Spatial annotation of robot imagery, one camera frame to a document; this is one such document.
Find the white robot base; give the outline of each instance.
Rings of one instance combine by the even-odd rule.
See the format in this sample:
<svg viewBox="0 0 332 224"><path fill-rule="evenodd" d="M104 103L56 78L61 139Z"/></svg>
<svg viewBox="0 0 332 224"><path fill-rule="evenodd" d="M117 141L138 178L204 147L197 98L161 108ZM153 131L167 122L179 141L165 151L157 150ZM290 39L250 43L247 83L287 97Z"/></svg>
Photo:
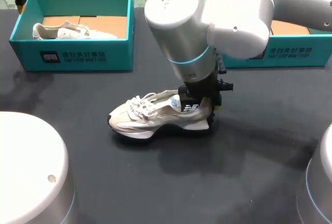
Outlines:
<svg viewBox="0 0 332 224"><path fill-rule="evenodd" d="M75 224L77 196L66 146L43 120L0 112L0 223Z"/></svg>
<svg viewBox="0 0 332 224"><path fill-rule="evenodd" d="M326 130L297 193L303 224L332 224L332 125Z"/></svg>

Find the sneaker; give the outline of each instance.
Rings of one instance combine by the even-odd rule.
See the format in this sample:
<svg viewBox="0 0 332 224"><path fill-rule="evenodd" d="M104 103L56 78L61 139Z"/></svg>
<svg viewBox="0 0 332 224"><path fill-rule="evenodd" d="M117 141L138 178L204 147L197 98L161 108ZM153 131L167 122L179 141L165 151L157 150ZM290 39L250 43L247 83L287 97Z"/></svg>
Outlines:
<svg viewBox="0 0 332 224"><path fill-rule="evenodd" d="M108 124L124 136L146 139L165 124L175 124L185 130L207 130L211 112L206 98L200 104L182 107L178 91L166 90L128 100L109 114Z"/></svg>
<svg viewBox="0 0 332 224"><path fill-rule="evenodd" d="M115 35L90 30L83 24L73 24L65 21L60 26L43 26L36 23L33 26L33 39L117 39Z"/></svg>

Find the new balance logo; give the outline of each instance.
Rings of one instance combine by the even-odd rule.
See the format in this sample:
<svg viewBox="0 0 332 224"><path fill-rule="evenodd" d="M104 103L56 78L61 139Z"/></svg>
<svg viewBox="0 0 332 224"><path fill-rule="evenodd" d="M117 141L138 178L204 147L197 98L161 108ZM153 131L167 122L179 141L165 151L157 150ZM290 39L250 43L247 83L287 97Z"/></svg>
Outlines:
<svg viewBox="0 0 332 224"><path fill-rule="evenodd" d="M186 112L195 111L198 107L199 107L198 104L186 105L185 109L183 109L183 111L186 111Z"/></svg>
<svg viewBox="0 0 332 224"><path fill-rule="evenodd" d="M172 105L173 107L177 107L176 99L171 99L171 105Z"/></svg>

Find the yellow object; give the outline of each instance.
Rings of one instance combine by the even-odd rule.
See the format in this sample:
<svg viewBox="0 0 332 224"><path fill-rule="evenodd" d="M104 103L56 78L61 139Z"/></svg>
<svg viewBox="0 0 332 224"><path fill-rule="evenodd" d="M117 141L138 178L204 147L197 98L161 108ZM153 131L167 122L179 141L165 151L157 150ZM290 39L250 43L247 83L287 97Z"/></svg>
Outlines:
<svg viewBox="0 0 332 224"><path fill-rule="evenodd" d="M25 4L24 4L24 5L18 5L18 6L17 6L17 9L18 9L18 11L19 11L19 14L22 14L23 11L24 11L24 9L25 9Z"/></svg>

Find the dark work surface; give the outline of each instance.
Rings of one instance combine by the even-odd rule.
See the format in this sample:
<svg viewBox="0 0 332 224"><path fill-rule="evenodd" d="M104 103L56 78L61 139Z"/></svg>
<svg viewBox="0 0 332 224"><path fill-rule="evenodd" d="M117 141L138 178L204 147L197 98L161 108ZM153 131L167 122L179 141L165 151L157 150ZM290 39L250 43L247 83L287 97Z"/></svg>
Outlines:
<svg viewBox="0 0 332 224"><path fill-rule="evenodd" d="M212 134L168 131L134 148L119 143L107 114L182 84L143 10L135 12L133 72L108 74L25 73L8 43L17 15L0 11L0 110L40 117L60 133L80 224L300 223L296 190L332 123L330 66L229 71L234 92L223 94Z"/></svg>

